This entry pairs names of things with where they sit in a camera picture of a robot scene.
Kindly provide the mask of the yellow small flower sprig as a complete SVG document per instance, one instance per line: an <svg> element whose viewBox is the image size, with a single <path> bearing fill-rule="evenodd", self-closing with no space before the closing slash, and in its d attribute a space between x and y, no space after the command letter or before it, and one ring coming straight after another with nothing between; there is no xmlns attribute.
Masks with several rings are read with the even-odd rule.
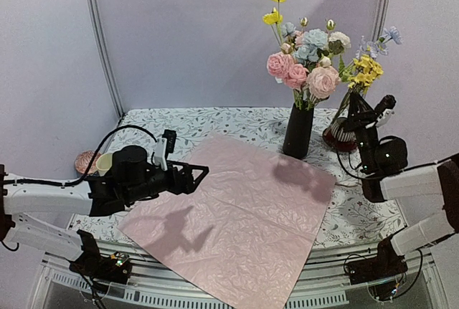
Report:
<svg viewBox="0 0 459 309"><path fill-rule="evenodd" d="M340 57L339 77L342 83L347 84L347 91L331 123L335 123L348 108L352 93L366 95L374 81L383 74L382 66L368 54L353 58L347 66Z"/></svg>

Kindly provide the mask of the small blue flower stem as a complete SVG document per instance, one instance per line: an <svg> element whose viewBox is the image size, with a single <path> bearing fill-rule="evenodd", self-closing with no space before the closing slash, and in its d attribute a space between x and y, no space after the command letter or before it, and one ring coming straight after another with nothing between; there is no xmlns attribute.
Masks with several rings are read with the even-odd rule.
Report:
<svg viewBox="0 0 459 309"><path fill-rule="evenodd" d="M390 28L383 28L382 34L376 41L367 41L364 36L361 37L359 48L356 51L356 58L360 59L363 56L368 56L375 60L379 55L387 56L388 44L394 42L397 45L403 43L402 35L398 28L391 26Z"/></svg>

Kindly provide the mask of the pink wrapping paper sheet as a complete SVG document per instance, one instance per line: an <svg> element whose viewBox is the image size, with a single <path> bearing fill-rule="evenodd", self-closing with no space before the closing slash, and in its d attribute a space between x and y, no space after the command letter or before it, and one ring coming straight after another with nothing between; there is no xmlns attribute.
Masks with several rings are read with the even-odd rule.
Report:
<svg viewBox="0 0 459 309"><path fill-rule="evenodd" d="M189 160L209 167L197 190L137 205L119 230L234 308L282 308L311 252L335 177L217 133Z"/></svg>

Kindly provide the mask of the white rose stem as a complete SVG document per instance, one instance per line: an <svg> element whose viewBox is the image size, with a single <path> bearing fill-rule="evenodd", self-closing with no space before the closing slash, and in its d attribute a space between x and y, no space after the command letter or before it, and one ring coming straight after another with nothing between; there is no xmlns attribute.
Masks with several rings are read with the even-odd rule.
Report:
<svg viewBox="0 0 459 309"><path fill-rule="evenodd" d="M342 54L351 49L351 40L343 32L336 31L336 23L332 19L326 21L328 35L327 50L333 54Z"/></svg>

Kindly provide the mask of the light blue hydrangea stem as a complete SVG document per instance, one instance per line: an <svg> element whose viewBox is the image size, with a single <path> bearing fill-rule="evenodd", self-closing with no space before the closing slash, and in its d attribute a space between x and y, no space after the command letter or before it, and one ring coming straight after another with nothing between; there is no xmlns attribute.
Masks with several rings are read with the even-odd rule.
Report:
<svg viewBox="0 0 459 309"><path fill-rule="evenodd" d="M295 25L290 22L281 26L283 43L292 45L292 53L296 62L306 67L315 67L323 52L327 51L327 33L321 29L310 29L303 35L303 44L297 47L293 41L295 30L297 30Z"/></svg>

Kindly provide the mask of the single pink carnation stem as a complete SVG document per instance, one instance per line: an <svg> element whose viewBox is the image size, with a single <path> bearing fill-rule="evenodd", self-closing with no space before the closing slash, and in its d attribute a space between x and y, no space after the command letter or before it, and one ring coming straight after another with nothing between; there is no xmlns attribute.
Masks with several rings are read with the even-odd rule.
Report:
<svg viewBox="0 0 459 309"><path fill-rule="evenodd" d="M291 44L282 43L280 51L268 57L266 68L277 83L284 84L293 91L295 107L302 110L305 108L303 96L308 70L296 62L292 49Z"/></svg>

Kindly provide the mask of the yellow poppy flower stem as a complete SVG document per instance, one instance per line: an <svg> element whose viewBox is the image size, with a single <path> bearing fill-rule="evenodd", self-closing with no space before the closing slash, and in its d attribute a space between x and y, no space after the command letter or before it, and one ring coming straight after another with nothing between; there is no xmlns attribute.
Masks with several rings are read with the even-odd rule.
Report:
<svg viewBox="0 0 459 309"><path fill-rule="evenodd" d="M271 0L275 3L272 11L270 13L265 14L262 17L262 21L264 24L271 27L275 39L279 46L283 43L283 36L281 32L281 24L283 23L283 15L280 13L280 4L285 2L286 0Z"/></svg>

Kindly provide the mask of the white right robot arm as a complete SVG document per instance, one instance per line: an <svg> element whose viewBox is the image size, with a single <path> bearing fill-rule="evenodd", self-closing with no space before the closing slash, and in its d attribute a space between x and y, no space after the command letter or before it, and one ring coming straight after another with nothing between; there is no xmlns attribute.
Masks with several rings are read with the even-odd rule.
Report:
<svg viewBox="0 0 459 309"><path fill-rule="evenodd" d="M394 96L387 95L371 107L352 93L343 124L344 131L356 137L364 197L373 203L396 201L408 221L406 228L379 243L370 267L376 277L396 269L403 255L458 233L458 155L409 166L405 140L378 135L395 103Z"/></svg>

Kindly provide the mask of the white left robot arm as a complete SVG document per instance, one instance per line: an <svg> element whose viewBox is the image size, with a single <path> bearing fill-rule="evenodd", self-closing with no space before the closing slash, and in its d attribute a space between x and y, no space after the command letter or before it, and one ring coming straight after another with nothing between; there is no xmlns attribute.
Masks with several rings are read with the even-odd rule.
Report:
<svg viewBox="0 0 459 309"><path fill-rule="evenodd" d="M209 173L206 166L168 161L149 163L140 146L127 146L112 155L112 166L103 176L69 181L51 186L36 179L26 181L8 175L1 185L1 241L34 247L68 261L78 260L92 276L102 275L104 256L85 249L82 237L74 231L43 222L35 213L79 214L108 217L139 201L156 199L160 194L191 194Z"/></svg>

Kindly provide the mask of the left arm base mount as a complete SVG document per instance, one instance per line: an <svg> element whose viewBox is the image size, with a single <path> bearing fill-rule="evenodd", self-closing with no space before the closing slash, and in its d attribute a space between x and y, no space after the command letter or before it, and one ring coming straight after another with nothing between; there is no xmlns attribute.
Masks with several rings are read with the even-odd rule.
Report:
<svg viewBox="0 0 459 309"><path fill-rule="evenodd" d="M82 254L75 261L70 261L70 271L92 279L126 285L132 270L129 256L115 252L104 257L91 233L79 229L77 234L82 242Z"/></svg>

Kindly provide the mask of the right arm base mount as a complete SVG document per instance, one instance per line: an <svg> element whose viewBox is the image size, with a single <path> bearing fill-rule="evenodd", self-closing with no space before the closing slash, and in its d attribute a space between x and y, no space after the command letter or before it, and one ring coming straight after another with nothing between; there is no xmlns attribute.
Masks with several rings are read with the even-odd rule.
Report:
<svg viewBox="0 0 459 309"><path fill-rule="evenodd" d="M384 238L377 245L377 255L344 263L344 274L352 285L402 275L408 271L404 256L399 256L392 246L393 235Z"/></svg>

